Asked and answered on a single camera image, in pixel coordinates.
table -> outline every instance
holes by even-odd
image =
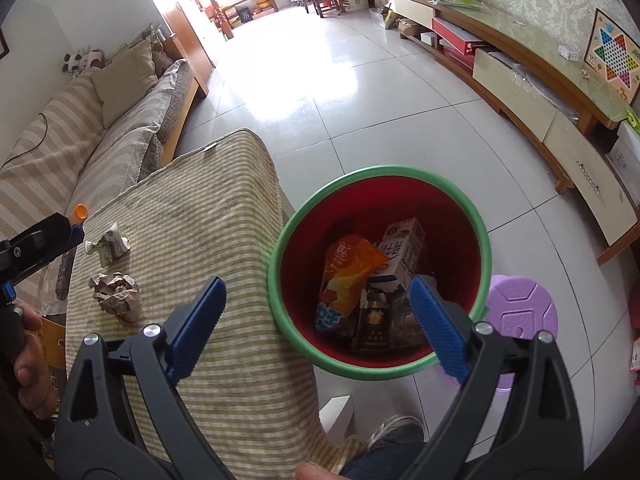
[[[338,472],[362,451],[355,437],[343,446],[327,440],[313,367],[280,335],[268,307],[266,269],[282,228],[282,203],[258,136],[239,130],[176,158],[90,216],[86,239],[97,240],[114,221],[131,251],[107,271],[137,280],[143,319],[124,328],[100,310],[87,284],[99,258],[78,250],[68,296],[67,370],[87,333],[109,340],[162,323],[219,276],[226,309],[178,390],[226,466],[238,480],[290,479],[300,463],[312,460]],[[149,451],[164,458],[134,380],[127,390]]]
[[[492,13],[434,6],[427,0],[394,0],[396,13],[432,28],[443,18],[493,45],[540,78],[577,113],[573,124],[532,86],[497,59],[477,50],[474,68],[436,48],[414,41],[471,86],[496,112],[503,112],[540,152],[556,174],[556,191],[577,189],[593,212],[606,244],[600,265],[640,238],[640,212],[606,159],[593,133],[598,124],[616,129],[629,105],[585,62],[558,54],[558,42],[543,30],[519,22],[498,9]],[[584,78],[582,70],[590,74]]]

trash can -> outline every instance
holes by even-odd
[[[314,326],[324,254],[338,238],[382,239],[389,224],[417,218],[438,290],[473,320],[484,315],[491,246],[471,201],[451,182],[409,166],[354,171],[316,192],[289,219],[268,269],[271,311],[284,337],[315,365],[358,380],[411,375],[437,362],[430,346],[359,355]]]

drawer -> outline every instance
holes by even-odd
[[[516,114],[539,140],[544,140],[556,108],[530,83],[480,49],[476,50],[474,79]]]
[[[636,223],[636,212],[613,172],[574,124],[559,111],[546,134],[545,146],[574,181],[609,245]]]
[[[394,0],[394,2],[396,4],[396,13],[400,14],[400,16],[431,28],[431,20],[435,16],[435,11],[431,7],[413,0]]]

tile floor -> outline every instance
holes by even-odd
[[[636,400],[625,298],[638,272],[629,252],[597,266],[603,238],[593,216],[580,197],[556,195],[548,166],[516,127],[367,11],[321,20],[285,9],[238,28],[221,59],[177,153],[249,127],[294,207],[345,172],[375,164],[409,164],[451,180],[490,231],[494,273],[529,276],[554,298],[585,462],[592,461]],[[457,391],[440,367],[373,384],[316,372],[321,405],[353,396],[361,434],[397,412],[420,416],[433,434]],[[488,449],[505,403],[496,395],[475,454]]]

orange snack bag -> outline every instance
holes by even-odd
[[[367,277],[388,258],[358,235],[340,238],[326,250],[316,330],[334,329],[360,301]]]

